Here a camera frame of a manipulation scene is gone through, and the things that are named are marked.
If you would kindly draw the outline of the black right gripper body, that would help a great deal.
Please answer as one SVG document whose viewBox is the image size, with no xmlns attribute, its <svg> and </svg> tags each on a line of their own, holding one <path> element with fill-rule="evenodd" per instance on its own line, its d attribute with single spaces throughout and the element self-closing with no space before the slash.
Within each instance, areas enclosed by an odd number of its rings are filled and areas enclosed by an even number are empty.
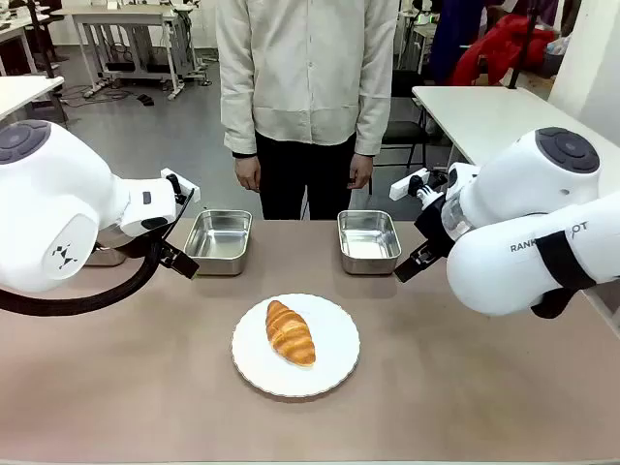
<svg viewBox="0 0 620 465">
<path fill-rule="evenodd" d="M 432 244 L 438 251 L 449 256 L 454 245 L 454 240 L 450 238 L 442 221 L 442 209 L 446 203 L 445 195 L 435 200 L 424 210 L 415 221 L 418 231 L 425 237 L 422 244 Z"/>
</svg>

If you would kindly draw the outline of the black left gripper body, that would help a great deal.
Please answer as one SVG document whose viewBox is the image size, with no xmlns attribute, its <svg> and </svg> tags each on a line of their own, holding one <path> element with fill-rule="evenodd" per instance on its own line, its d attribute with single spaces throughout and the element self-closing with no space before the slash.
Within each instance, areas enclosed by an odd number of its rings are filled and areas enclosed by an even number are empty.
<svg viewBox="0 0 620 465">
<path fill-rule="evenodd" d="M 159 244 L 158 262 L 159 265 L 173 265 L 176 258 L 176 248 L 167 242 L 168 227 L 157 229 L 152 234 Z"/>
</svg>

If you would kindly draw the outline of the golden croissant bread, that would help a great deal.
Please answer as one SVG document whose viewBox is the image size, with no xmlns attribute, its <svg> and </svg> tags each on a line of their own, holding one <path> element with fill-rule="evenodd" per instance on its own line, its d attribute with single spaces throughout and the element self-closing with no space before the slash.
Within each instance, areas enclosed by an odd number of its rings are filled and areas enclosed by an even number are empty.
<svg viewBox="0 0 620 465">
<path fill-rule="evenodd" d="M 316 361 L 316 349 L 305 320 L 279 300 L 267 305 L 265 332 L 271 348 L 286 361 L 302 367 Z"/>
</svg>

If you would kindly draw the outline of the person right forearm cream sleeve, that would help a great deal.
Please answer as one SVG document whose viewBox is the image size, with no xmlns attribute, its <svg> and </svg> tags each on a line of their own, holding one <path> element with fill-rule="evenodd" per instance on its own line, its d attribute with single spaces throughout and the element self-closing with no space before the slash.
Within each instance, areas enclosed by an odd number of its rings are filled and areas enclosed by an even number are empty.
<svg viewBox="0 0 620 465">
<path fill-rule="evenodd" d="M 233 62 L 222 61 L 220 78 L 224 144 L 235 158 L 249 158 L 257 152 L 253 76 L 244 67 L 238 68 Z"/>
</svg>

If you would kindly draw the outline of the steel rectangular container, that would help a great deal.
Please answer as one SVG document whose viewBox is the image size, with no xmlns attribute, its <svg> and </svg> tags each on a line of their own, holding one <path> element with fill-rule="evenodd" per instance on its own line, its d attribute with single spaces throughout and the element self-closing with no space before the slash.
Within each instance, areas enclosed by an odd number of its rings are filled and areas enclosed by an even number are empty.
<svg viewBox="0 0 620 465">
<path fill-rule="evenodd" d="M 390 215 L 381 210 L 344 210 L 337 228 L 343 269 L 352 275 L 390 275 L 402 249 Z"/>
<path fill-rule="evenodd" d="M 206 209 L 197 216 L 184 253 L 198 264 L 198 276 L 242 273 L 252 219 L 249 212 L 232 209 Z"/>
</svg>

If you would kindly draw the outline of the person left hand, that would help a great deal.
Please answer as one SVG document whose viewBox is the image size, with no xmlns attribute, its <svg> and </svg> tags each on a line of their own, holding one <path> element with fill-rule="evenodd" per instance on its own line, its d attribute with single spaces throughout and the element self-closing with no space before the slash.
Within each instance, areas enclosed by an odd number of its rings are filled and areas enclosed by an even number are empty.
<svg viewBox="0 0 620 465">
<path fill-rule="evenodd" d="M 372 177 L 374 159 L 355 153 L 350 164 L 350 190 L 362 189 Z"/>
</svg>

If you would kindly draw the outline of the person right hand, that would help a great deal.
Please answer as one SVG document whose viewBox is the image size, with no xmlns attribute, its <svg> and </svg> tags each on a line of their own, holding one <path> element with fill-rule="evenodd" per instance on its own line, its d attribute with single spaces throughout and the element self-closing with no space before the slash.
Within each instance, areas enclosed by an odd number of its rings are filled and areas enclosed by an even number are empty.
<svg viewBox="0 0 620 465">
<path fill-rule="evenodd" d="M 261 183 L 261 165 L 259 158 L 254 155 L 246 158 L 236 158 L 234 171 L 239 184 L 246 190 L 259 193 Z"/>
</svg>

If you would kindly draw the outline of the black folding chair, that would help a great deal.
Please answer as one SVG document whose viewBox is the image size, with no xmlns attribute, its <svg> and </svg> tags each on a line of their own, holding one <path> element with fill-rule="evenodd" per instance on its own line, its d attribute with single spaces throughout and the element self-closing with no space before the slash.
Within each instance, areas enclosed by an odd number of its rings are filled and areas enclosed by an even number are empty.
<svg viewBox="0 0 620 465">
<path fill-rule="evenodd" d="M 420 74 L 411 70 L 394 70 L 391 80 L 391 96 L 396 99 L 406 99 L 415 103 L 413 89 L 424 85 Z M 418 120 L 390 120 L 382 140 L 384 149 L 409 148 L 409 156 L 404 163 L 380 163 L 376 168 L 404 167 L 409 170 L 412 166 L 427 167 L 427 143 L 429 136 L 425 130 L 426 113 L 424 109 L 418 111 Z"/>
</svg>

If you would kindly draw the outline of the person black trousers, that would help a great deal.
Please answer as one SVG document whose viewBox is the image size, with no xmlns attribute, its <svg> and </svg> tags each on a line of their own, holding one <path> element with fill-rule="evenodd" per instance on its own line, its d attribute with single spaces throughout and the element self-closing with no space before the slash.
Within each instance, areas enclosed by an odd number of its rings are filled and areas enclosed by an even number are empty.
<svg viewBox="0 0 620 465">
<path fill-rule="evenodd" d="M 265 220 L 299 220 L 308 201 L 312 220 L 334 220 L 349 208 L 355 136 L 337 145 L 278 141 L 256 135 Z"/>
</svg>

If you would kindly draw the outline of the dark blue garment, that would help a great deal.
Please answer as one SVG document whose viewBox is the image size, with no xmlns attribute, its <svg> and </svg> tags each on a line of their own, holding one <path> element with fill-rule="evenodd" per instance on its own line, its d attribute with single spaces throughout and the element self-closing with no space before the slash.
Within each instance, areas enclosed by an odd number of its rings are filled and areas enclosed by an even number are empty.
<svg viewBox="0 0 620 465">
<path fill-rule="evenodd" d="M 436 85 L 448 84 L 468 46 L 478 39 L 484 0 L 442 0 L 432 42 L 429 72 Z"/>
</svg>

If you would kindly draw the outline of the black pole stand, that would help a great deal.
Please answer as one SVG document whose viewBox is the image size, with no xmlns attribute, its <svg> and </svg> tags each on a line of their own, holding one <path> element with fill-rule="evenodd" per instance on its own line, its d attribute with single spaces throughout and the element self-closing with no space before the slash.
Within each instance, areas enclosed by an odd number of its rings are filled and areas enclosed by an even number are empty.
<svg viewBox="0 0 620 465">
<path fill-rule="evenodd" d="M 52 70 L 50 61 L 47 56 L 46 43 L 42 35 L 41 24 L 38 20 L 38 13 L 36 9 L 35 0 L 26 0 L 26 5 L 28 8 L 29 14 L 31 16 L 32 27 L 34 30 L 36 43 L 39 48 L 40 54 L 42 55 L 42 61 L 43 61 L 44 69 L 46 71 L 46 75 L 48 78 L 54 78 L 55 74 L 54 74 L 54 71 Z"/>
<path fill-rule="evenodd" d="M 515 89 L 520 72 L 527 58 L 528 48 L 539 16 L 539 0 L 528 0 L 528 23 L 516 66 L 512 68 L 508 88 Z"/>
</svg>

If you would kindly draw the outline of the red jacket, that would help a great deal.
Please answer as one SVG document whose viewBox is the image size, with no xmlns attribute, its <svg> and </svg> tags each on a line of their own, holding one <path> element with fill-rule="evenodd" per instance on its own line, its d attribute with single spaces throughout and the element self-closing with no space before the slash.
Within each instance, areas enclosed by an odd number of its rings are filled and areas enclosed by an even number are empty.
<svg viewBox="0 0 620 465">
<path fill-rule="evenodd" d="M 481 39 L 469 46 L 456 63 L 448 85 L 470 86 L 482 74 L 481 61 L 489 85 L 497 84 L 509 69 L 516 69 L 525 44 L 529 18 L 524 15 L 503 16 Z M 522 70 L 539 73 L 542 70 L 546 47 L 557 38 L 547 27 L 534 27 Z"/>
</svg>

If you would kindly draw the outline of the person torso cream shirt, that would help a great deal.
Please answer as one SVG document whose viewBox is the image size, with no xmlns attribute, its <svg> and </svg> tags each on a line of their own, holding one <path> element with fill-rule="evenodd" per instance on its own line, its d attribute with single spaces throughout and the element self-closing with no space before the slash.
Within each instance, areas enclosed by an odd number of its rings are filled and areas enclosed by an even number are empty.
<svg viewBox="0 0 620 465">
<path fill-rule="evenodd" d="M 219 63 L 254 82 L 255 136 L 357 140 L 362 68 L 390 55 L 399 0 L 217 0 Z"/>
</svg>

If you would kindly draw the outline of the grey desk white legs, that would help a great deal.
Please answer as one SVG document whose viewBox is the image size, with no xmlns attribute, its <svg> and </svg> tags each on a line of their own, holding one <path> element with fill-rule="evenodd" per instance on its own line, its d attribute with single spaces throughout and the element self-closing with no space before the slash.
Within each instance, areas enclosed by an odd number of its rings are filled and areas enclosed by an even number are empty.
<svg viewBox="0 0 620 465">
<path fill-rule="evenodd" d="M 77 33 L 90 85 L 103 78 L 157 80 L 173 100 L 189 80 L 211 83 L 194 46 L 191 13 L 197 8 L 191 0 L 101 0 L 60 14 Z"/>
</svg>

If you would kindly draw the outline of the white lab desk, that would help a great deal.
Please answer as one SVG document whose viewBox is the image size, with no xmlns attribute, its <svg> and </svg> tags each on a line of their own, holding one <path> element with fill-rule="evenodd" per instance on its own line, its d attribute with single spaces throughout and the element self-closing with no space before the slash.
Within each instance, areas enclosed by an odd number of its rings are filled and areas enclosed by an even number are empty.
<svg viewBox="0 0 620 465">
<path fill-rule="evenodd" d="M 31 75 L 37 75 L 34 56 L 28 44 L 26 28 L 34 28 L 33 19 L 30 15 L 20 15 L 15 19 L 0 19 L 0 46 L 14 39 L 19 39 L 24 52 L 26 62 Z"/>
</svg>

